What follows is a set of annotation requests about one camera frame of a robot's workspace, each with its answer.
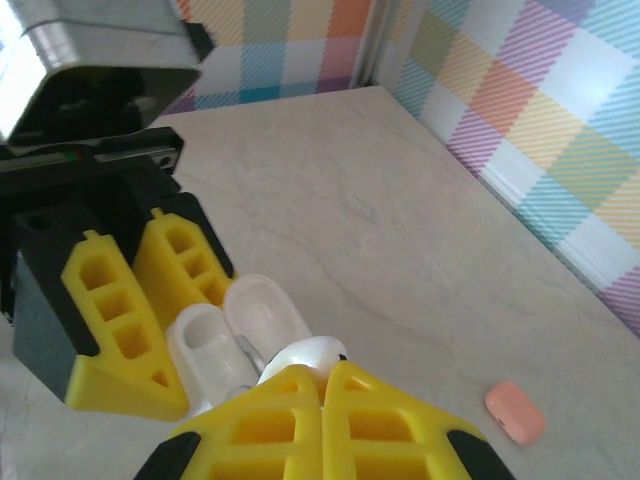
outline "marble countertop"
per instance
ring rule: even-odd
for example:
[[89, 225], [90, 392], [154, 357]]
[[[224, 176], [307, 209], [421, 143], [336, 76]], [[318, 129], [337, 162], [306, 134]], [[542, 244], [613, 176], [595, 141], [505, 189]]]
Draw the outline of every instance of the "marble countertop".
[[[240, 273], [351, 360], [478, 425], [519, 480], [640, 478], [640, 342], [382, 88], [165, 117]], [[131, 480], [172, 426], [73, 412], [0, 326], [2, 480]], [[518, 383], [530, 447], [485, 411]]]

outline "white marble surface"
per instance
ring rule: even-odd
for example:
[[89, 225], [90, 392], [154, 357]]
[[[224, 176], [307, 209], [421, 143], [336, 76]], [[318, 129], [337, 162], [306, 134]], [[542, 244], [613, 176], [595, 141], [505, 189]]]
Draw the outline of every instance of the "white marble surface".
[[[640, 342], [384, 90], [159, 124], [237, 269], [314, 333], [476, 423], [519, 480], [640, 478]], [[0, 332], [2, 480], [132, 479], [170, 426], [67, 410]], [[504, 379], [547, 416], [534, 446], [483, 407]]]

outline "colorful plaid wall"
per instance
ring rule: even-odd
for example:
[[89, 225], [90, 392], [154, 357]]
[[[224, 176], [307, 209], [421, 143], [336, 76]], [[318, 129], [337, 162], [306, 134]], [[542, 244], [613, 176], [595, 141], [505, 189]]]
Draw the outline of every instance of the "colorful plaid wall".
[[167, 113], [352, 86], [372, 0], [177, 0], [218, 48]]
[[640, 1], [398, 3], [380, 83], [640, 336]]

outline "pink object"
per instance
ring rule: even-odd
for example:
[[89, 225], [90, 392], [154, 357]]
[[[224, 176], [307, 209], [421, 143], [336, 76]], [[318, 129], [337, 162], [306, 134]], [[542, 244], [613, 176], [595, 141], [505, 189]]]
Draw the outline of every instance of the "pink object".
[[542, 412], [513, 382], [502, 382], [493, 387], [484, 402], [507, 435], [520, 445], [535, 442], [547, 426]]

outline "white object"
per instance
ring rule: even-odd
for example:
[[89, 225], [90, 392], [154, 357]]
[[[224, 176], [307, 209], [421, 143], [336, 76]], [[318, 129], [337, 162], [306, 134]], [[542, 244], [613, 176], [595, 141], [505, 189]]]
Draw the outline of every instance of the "white object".
[[[262, 365], [287, 345], [311, 336], [282, 287], [262, 275], [243, 275], [233, 282], [224, 297], [224, 313], [239, 341], [253, 346]], [[253, 361], [261, 370], [259, 359]]]
[[185, 308], [167, 330], [167, 344], [189, 397], [187, 418], [199, 415], [256, 384], [258, 375], [229, 328], [209, 304]]
[[307, 365], [326, 380], [340, 361], [347, 359], [347, 350], [340, 340], [333, 337], [311, 337], [283, 348], [271, 360], [258, 384], [265, 382], [289, 365]]

